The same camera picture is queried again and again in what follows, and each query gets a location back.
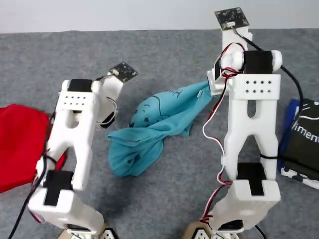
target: gray carpet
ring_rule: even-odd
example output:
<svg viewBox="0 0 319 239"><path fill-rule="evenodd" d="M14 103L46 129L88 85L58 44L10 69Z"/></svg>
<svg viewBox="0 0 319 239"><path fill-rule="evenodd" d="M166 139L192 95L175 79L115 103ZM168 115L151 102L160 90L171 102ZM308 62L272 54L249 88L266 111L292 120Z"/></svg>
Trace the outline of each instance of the gray carpet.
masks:
<svg viewBox="0 0 319 239"><path fill-rule="evenodd" d="M306 97L319 99L316 74L319 29L253 30L265 49L282 51L284 64L300 80ZM96 78L120 61L139 71L119 99L120 112L107 130L96 132L89 186L81 197L100 211L120 239L178 239L187 225L201 216L217 187L220 149L201 133L213 100L195 120L191 137L165 140L164 153L140 177L116 177L109 168L106 135L126 127L136 106L150 95L196 83L205 76L221 49L219 30L63 32L0 35L0 104L24 104L51 112L64 79ZM297 97L292 81L283 74L278 104L277 133L285 106ZM227 100L217 112L208 133L223 137L227 131ZM259 151L249 138L240 161L258 160ZM75 165L71 153L66 168ZM269 239L318 238L319 192L278 176L282 200L261 222ZM0 195L0 238L7 238L29 185ZM224 196L222 191L218 199ZM61 230L38 225L26 212L16 239L53 239ZM256 229L244 233L259 239Z"/></svg>

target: black fabric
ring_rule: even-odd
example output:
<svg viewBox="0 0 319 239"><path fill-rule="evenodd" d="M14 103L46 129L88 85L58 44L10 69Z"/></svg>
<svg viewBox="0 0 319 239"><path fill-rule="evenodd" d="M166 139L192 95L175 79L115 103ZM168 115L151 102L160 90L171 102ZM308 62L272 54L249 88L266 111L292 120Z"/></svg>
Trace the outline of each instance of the black fabric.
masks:
<svg viewBox="0 0 319 239"><path fill-rule="evenodd" d="M298 123L293 127L283 157L284 167L319 180L319 103L305 99Z"/></svg>

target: white wire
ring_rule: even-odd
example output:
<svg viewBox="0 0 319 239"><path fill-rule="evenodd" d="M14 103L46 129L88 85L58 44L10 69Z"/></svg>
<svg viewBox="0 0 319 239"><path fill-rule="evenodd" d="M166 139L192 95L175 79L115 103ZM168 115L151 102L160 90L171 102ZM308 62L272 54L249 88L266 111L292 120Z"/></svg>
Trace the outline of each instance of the white wire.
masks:
<svg viewBox="0 0 319 239"><path fill-rule="evenodd" d="M219 173L217 174L217 181L218 181L220 184L227 185L226 183L223 183L222 181L219 180L219 176L223 173L224 168L225 168L225 165L223 164L223 166L221 167L221 170L220 170Z"/></svg>
<svg viewBox="0 0 319 239"><path fill-rule="evenodd" d="M110 122L112 122L112 120L115 118L116 116L116 111L118 110L118 105L116 104L116 101L113 100L112 98L110 97L106 97L107 100L109 100L112 104L113 104L113 107L114 107L114 110L113 110L113 116L111 117L110 120L108 120L107 122L97 122L99 125L104 125L104 124L108 124Z"/></svg>
<svg viewBox="0 0 319 239"><path fill-rule="evenodd" d="M215 191L214 191L214 192L211 194L211 196L209 197L209 199L208 199L208 201L207 201L207 203L206 203L206 206L205 206L205 210L204 210L203 216L202 216L201 219L204 219L205 212L207 211L207 208L210 207L210 205L209 205L209 204L210 204L210 201L213 200L214 197L216 197L215 194L216 194L216 192L217 192L219 189L220 189L220 187L216 188Z"/></svg>
<svg viewBox="0 0 319 239"><path fill-rule="evenodd" d="M224 99L224 97L225 97L225 94L223 94L221 97L222 97L222 99L221 99L221 101L219 102L219 104L216 106L215 111L213 112L213 114L211 115L211 117L206 121L206 123L203 125L202 132L203 132L203 135L204 135L206 138L212 139L212 140L214 140L214 141L216 141L216 142L218 143L218 145L219 145L219 147L221 148L221 151L222 151L222 153L223 153L223 157L225 157L225 150L224 150L224 147L223 147L223 145L221 144L221 142L220 142L217 138L215 138L215 137L210 137L210 136L208 136L208 135L206 134L206 132L205 132L205 127L208 125L208 123L211 121L211 119L212 119L212 118L214 117L214 115L216 114L216 112L217 112L217 110L218 110L220 104L222 103L222 101L223 101L223 99Z"/></svg>

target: black wire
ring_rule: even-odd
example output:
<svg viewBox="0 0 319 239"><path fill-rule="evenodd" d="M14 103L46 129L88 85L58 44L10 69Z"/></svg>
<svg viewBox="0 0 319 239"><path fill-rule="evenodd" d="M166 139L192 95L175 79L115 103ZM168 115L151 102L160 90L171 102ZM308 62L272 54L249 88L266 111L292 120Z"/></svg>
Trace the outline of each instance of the black wire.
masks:
<svg viewBox="0 0 319 239"><path fill-rule="evenodd" d="M103 78L107 78L107 77L111 77L111 76L114 76L114 74L112 73L112 74L110 74L110 75L100 76L100 77L96 78L95 80L96 80L96 81L100 81L100 80L102 80Z"/></svg>
<svg viewBox="0 0 319 239"><path fill-rule="evenodd" d="M16 229L17 229L17 227L18 227L18 225L19 225L19 223L21 221L21 218L22 218L22 215L23 215L23 213L25 211L25 208L26 208L27 204L30 201L30 198L32 197L32 195L34 194L35 190L40 185L42 179L44 178L44 175L45 175L46 169L47 169L47 160L49 159L49 160L51 160L52 162L54 162L56 164L56 160L54 160L52 157L46 155L46 152L47 152L46 146L47 146L47 141L48 141L48 138L49 138L51 122L52 122L52 120L54 120L54 118L55 118L55 112L50 116L49 122L48 122L48 124L46 126L46 129L45 129L43 152L41 154L41 156L43 157L43 171L42 171L40 177L38 178L38 180L36 181L36 183L31 188L29 194L27 195L27 197L26 197L26 199L25 199L25 201L24 201L24 203L23 203L23 205L21 207L19 215L18 215L18 217L17 217L17 219L16 219L16 221L14 223L14 226L12 228L12 231L11 231L8 239L12 239L12 237L13 237L13 235L14 235L14 233L15 233L15 231L16 231Z"/></svg>
<svg viewBox="0 0 319 239"><path fill-rule="evenodd" d="M252 42L251 40L247 39L246 37L242 36L241 34L238 33L238 31L235 28L232 28L234 33L237 34L238 36L240 36L241 38L243 38L249 45L253 46L255 49L259 50L259 51L263 51L262 48L260 48L259 46L257 46L254 42ZM296 79L296 77L283 65L280 67L295 83L297 90L298 90L298 94L299 94L299 109L298 112L295 116L295 118L291 121L291 123L289 124L289 126L285 129L283 136L280 139L280 142L278 144L278 150L277 150L277 158L283 158L285 159L282 155L281 155L281 150L282 150L282 146L285 142L285 139L288 135L288 133L292 130L293 126L297 123L299 116L301 114L301 110L302 107L304 105L304 94L303 94L303 90L301 88L301 85L299 83L299 81Z"/></svg>
<svg viewBox="0 0 319 239"><path fill-rule="evenodd" d="M71 234L74 235L76 238L82 239L82 238L80 238L78 235L76 235L74 233L71 233Z"/></svg>
<svg viewBox="0 0 319 239"><path fill-rule="evenodd" d="M260 227L258 225L255 225L255 228L257 228L257 230L260 232L260 234L263 236L263 239L267 239L265 233L263 232L263 230L260 229Z"/></svg>
<svg viewBox="0 0 319 239"><path fill-rule="evenodd" d="M224 237L222 237L220 234L216 233L216 235L218 235L220 238L225 239Z"/></svg>
<svg viewBox="0 0 319 239"><path fill-rule="evenodd" d="M15 233L15 231L16 231L16 229L17 229L19 223L20 223L20 220L21 220L21 218L22 218L23 212L24 212L24 210L25 210L25 208L26 208L26 206L27 206L27 204L28 204L28 202L29 202L31 196L32 196L33 193L35 192L36 188L40 185L40 183L41 183L41 181L42 181L42 179L43 179L45 173L46 173L46 157L44 156L44 157L43 157L43 171L42 171L42 173L41 173L39 179L38 179L37 182L35 183L34 187L31 189L31 191L29 192L28 196L26 197L26 199L25 199L25 201L24 201L24 203L23 203L23 206L21 207L20 213L19 213L19 215L18 215L18 217L17 217L17 219L16 219L16 221L15 221L15 224L14 224L14 226L13 226L13 228L12 228L12 231L11 231L11 233L10 233L8 239L11 239L11 238L13 237L13 235L14 235L14 233Z"/></svg>

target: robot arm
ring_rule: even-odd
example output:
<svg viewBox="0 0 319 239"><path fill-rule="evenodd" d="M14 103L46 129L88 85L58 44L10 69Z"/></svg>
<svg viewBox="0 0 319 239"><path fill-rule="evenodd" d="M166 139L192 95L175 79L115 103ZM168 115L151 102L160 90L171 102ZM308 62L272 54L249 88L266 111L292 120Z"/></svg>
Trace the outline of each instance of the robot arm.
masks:
<svg viewBox="0 0 319 239"><path fill-rule="evenodd" d="M55 171L54 163L46 161L44 179L28 204L29 209L46 222L92 238L101 232L103 216L82 203L76 192L84 191L88 183L96 123L108 126L113 122L115 102L123 84L137 74L123 62L100 80L72 79L63 82L46 155L57 160L67 148L74 147L77 162L72 172ZM46 158L42 157L37 163L37 175L44 170L44 160Z"/></svg>
<svg viewBox="0 0 319 239"><path fill-rule="evenodd" d="M239 34L250 40L252 34L240 8L219 11L216 16L227 52L224 50L214 68L207 72L211 94L220 94L224 89L223 69L237 72L227 81L228 133L224 140L225 156L221 159L232 184L225 198L208 213L213 238L219 238L218 234L226 239L254 227L281 198L275 181L276 108L281 76L273 72L280 68L282 56L279 51L248 50L247 42ZM249 100L256 101L252 118L247 112ZM238 162L238 154L250 135L254 135L261 151L260 162Z"/></svg>

